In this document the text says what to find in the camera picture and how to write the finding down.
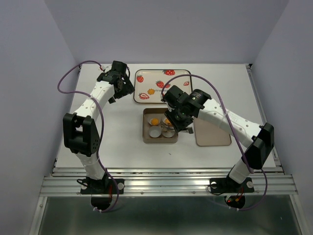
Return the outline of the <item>metal tongs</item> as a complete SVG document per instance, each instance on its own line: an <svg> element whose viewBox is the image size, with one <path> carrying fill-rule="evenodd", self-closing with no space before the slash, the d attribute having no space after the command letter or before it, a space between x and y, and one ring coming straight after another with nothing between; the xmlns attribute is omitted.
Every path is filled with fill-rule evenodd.
<svg viewBox="0 0 313 235"><path fill-rule="evenodd" d="M168 125L165 125L165 124L161 124L160 127L161 127L162 130L167 130L167 129L169 129L169 126L168 126ZM180 133L193 134L193 133L194 133L194 130L193 130L192 127L186 127L186 128L184 128L183 130L181 130Z"/></svg>

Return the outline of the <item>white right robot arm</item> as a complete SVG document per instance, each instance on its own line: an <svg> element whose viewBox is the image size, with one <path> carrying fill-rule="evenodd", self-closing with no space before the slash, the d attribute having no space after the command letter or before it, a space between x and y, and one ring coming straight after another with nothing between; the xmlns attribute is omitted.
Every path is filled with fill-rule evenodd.
<svg viewBox="0 0 313 235"><path fill-rule="evenodd" d="M199 119L232 135L239 147L246 148L225 179L228 190L236 191L251 173L263 168L274 147L274 127L271 124L250 122L225 109L221 102L199 89L187 94L173 86L161 98L168 106L165 116L177 133L187 130L194 119Z"/></svg>

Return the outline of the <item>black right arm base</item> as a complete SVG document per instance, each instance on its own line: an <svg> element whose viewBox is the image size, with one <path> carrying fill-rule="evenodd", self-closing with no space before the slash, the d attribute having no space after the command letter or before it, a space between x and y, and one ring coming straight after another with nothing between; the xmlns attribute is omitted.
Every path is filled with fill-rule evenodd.
<svg viewBox="0 0 313 235"><path fill-rule="evenodd" d="M236 183L229 177L211 178L209 180L208 190L213 194L223 193L253 193L254 184L250 177L247 177L242 183Z"/></svg>

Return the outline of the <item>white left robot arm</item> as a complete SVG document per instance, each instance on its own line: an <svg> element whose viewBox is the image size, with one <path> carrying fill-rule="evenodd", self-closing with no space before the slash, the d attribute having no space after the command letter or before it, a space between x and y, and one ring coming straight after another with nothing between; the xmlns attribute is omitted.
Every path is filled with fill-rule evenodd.
<svg viewBox="0 0 313 235"><path fill-rule="evenodd" d="M74 153L85 168L87 177L92 179L92 187L98 193L105 192L109 187L107 174L99 157L99 148L104 133L104 116L102 109L109 103L116 102L134 92L130 81L128 65L113 61L111 69L105 71L100 65L102 73L96 79L95 86L90 94L73 91L74 94L83 94L87 98L72 114L63 117L64 145Z"/></svg>

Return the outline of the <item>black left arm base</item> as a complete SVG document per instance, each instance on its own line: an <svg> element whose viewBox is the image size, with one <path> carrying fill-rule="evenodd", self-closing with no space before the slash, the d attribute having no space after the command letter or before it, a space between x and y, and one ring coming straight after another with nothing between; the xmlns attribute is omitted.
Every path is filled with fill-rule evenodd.
<svg viewBox="0 0 313 235"><path fill-rule="evenodd" d="M82 195L113 195L113 194L123 194L124 193L124 179L115 179L117 187L113 182L113 179L104 178L103 180L94 180L89 177L84 179L77 179L76 182L80 185L80 193Z"/></svg>

